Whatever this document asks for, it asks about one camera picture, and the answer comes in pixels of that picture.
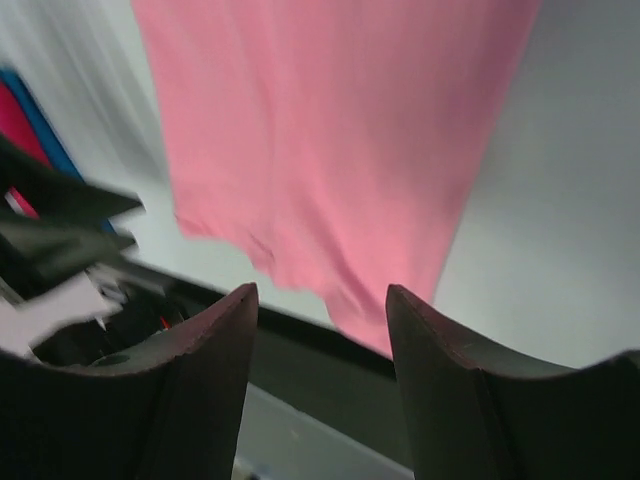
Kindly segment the pink t shirt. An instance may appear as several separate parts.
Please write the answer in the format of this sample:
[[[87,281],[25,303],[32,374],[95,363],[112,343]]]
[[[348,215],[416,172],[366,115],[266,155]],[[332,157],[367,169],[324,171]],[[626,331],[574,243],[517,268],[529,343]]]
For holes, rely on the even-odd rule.
[[[435,291],[536,1],[136,1],[183,233],[347,337]]]

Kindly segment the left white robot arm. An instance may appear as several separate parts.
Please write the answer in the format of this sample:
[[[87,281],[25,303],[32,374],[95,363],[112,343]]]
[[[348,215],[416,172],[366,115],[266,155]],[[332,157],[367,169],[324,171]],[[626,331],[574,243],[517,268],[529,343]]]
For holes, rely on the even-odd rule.
[[[135,247],[131,234],[105,226],[142,206],[1,140],[2,350],[29,358],[59,329],[118,311],[88,271]]]

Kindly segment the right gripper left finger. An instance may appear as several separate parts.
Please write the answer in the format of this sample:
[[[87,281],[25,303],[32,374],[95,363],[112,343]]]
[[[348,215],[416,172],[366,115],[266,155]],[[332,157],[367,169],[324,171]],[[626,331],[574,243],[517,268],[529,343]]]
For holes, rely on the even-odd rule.
[[[228,479],[245,401],[258,292],[90,366],[1,357],[5,479]]]

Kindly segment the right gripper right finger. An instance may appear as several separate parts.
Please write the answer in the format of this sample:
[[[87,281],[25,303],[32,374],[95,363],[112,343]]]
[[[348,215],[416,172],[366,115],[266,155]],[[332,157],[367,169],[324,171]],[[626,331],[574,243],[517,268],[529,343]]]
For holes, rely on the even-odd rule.
[[[572,369],[392,285],[386,315],[418,479],[635,479],[639,354]]]

